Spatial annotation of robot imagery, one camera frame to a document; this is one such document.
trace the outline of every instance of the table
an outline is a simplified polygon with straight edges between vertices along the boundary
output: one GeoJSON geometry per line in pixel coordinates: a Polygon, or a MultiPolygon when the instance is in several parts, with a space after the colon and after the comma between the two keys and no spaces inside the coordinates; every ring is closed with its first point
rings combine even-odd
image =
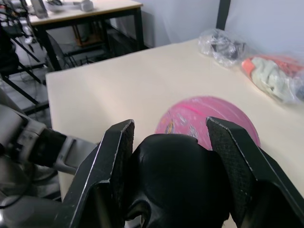
{"type": "MultiPolygon", "coordinates": [[[[304,106],[277,104],[238,68],[201,55],[197,40],[50,73],[47,86],[54,130],[96,143],[112,124],[134,119],[134,148],[176,102],[197,95],[228,100],[248,115],[261,148],[304,196],[304,106]]],[[[59,179],[64,196],[72,176],[59,179]]]]}
{"type": "Polygon", "coordinates": [[[58,13],[48,11],[48,18],[39,19],[36,16],[30,16],[29,20],[45,47],[53,68],[58,71],[61,66],[57,60],[52,44],[48,38],[47,30],[61,27],[83,24],[90,21],[100,21],[104,34],[106,48],[110,50],[105,20],[124,16],[134,16],[135,34],[138,50],[144,49],[143,43],[143,23],[141,13],[141,3],[132,0],[93,0],[94,10],[83,12],[81,10],[65,10],[58,13]]]}

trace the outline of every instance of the table edge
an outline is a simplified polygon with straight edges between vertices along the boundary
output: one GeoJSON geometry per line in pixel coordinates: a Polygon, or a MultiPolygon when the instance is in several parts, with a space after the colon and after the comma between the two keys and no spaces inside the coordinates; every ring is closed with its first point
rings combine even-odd
{"type": "Polygon", "coordinates": [[[124,11],[124,10],[141,8],[142,6],[143,6],[143,4],[139,3],[138,5],[135,5],[135,6],[127,6],[127,7],[123,7],[123,8],[119,8],[119,9],[111,9],[111,10],[107,10],[107,11],[98,11],[98,12],[93,11],[91,13],[75,15],[75,16],[66,17],[66,18],[38,20],[38,21],[31,22],[31,25],[38,26],[38,25],[46,25],[46,24],[50,24],[50,23],[54,23],[54,22],[62,22],[62,21],[67,21],[67,20],[79,19],[79,18],[87,18],[87,17],[103,15],[103,14],[107,14],[107,13],[114,13],[114,12],[119,12],[119,11],[124,11]]]}

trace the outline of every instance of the textured gripper pad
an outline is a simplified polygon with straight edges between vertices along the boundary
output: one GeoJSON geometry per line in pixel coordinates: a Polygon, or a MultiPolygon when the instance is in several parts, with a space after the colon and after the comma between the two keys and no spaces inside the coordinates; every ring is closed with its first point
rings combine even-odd
{"type": "Polygon", "coordinates": [[[255,179],[229,131],[212,121],[207,121],[207,127],[212,149],[220,155],[228,174],[233,195],[230,213],[237,227],[240,227],[251,201],[255,179]]]}

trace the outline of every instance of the clear plastic bag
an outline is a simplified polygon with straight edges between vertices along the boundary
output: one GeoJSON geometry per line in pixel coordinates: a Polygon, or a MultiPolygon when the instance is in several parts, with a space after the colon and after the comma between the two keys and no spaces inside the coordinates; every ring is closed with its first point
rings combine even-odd
{"type": "Polygon", "coordinates": [[[200,53],[213,56],[225,67],[240,63],[250,54],[248,45],[226,31],[214,28],[204,31],[199,37],[200,53]]]}
{"type": "Polygon", "coordinates": [[[304,63],[284,55],[257,55],[242,69],[263,92],[283,103],[304,102],[304,63]]]}

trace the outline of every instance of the black cable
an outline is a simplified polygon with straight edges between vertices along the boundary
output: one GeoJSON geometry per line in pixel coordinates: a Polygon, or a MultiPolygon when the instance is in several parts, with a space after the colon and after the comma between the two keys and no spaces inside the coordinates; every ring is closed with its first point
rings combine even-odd
{"type": "Polygon", "coordinates": [[[7,205],[4,205],[4,206],[0,206],[0,209],[6,209],[12,205],[14,205],[15,203],[17,203],[23,196],[25,196],[25,194],[29,191],[31,185],[32,185],[32,182],[34,180],[34,176],[35,176],[35,165],[32,164],[32,172],[31,172],[31,175],[30,175],[30,178],[29,178],[29,182],[26,186],[26,188],[24,189],[24,191],[17,197],[15,198],[15,200],[13,200],[11,203],[7,204],[7,205]]]}

